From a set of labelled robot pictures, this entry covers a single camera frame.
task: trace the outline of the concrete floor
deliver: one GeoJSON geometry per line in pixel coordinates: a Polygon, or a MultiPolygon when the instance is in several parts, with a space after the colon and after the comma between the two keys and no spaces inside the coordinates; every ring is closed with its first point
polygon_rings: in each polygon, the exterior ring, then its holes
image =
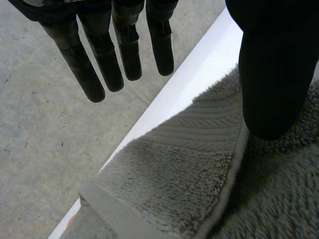
{"type": "MultiPolygon", "coordinates": [[[[91,103],[40,25],[8,1],[0,5],[0,238],[45,239],[169,77],[157,73],[142,12],[143,77],[91,103]]],[[[171,20],[176,69],[224,7],[180,1],[171,20]]],[[[80,36],[97,70],[82,28],[80,36]]]]}

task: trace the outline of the gray towel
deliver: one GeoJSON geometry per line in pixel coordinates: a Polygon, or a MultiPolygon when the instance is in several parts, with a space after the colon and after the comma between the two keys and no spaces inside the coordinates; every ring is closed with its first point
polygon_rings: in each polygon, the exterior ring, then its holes
{"type": "Polygon", "coordinates": [[[287,134],[259,140],[244,124],[235,69],[186,110],[129,143],[83,186],[82,208],[62,238],[314,236],[318,90],[313,83],[287,134]]]}

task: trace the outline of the glove finger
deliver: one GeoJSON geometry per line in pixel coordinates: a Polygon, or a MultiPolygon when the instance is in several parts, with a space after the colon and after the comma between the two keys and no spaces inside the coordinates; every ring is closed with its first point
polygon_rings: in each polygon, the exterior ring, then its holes
{"type": "Polygon", "coordinates": [[[243,113],[248,129],[276,139],[303,107],[319,60],[319,14],[244,33],[239,57],[243,113]]]}
{"type": "Polygon", "coordinates": [[[135,81],[142,76],[139,54],[139,35],[135,24],[144,7],[144,0],[112,2],[113,25],[126,77],[135,81]]]}
{"type": "Polygon", "coordinates": [[[80,6],[78,16],[104,81],[111,92],[119,91],[124,87],[124,81],[109,34],[112,5],[110,1],[99,4],[84,1],[80,6]]]}
{"type": "Polygon", "coordinates": [[[87,98],[94,103],[102,101],[105,91],[80,41],[75,15],[59,23],[40,24],[55,41],[87,98]]]}
{"type": "Polygon", "coordinates": [[[146,17],[150,30],[153,53],[159,73],[167,76],[174,71],[169,19],[177,6],[176,0],[147,0],[146,17]]]}

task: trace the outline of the gloved hand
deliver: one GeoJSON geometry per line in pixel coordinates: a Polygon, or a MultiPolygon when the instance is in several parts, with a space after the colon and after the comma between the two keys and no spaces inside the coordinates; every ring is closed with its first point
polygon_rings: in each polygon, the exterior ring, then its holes
{"type": "MultiPolygon", "coordinates": [[[[55,41],[64,59],[92,102],[100,102],[105,91],[83,48],[78,34],[79,16],[105,83],[111,92],[124,86],[114,45],[110,38],[111,15],[127,78],[142,76],[138,33],[135,24],[144,7],[144,0],[9,0],[30,20],[38,21],[55,41]]],[[[171,18],[178,0],[147,0],[147,22],[159,73],[174,71],[171,49],[171,18]]]]}
{"type": "Polygon", "coordinates": [[[318,0],[226,0],[244,31],[239,56],[248,129],[276,139],[301,110],[319,60],[318,0]]]}

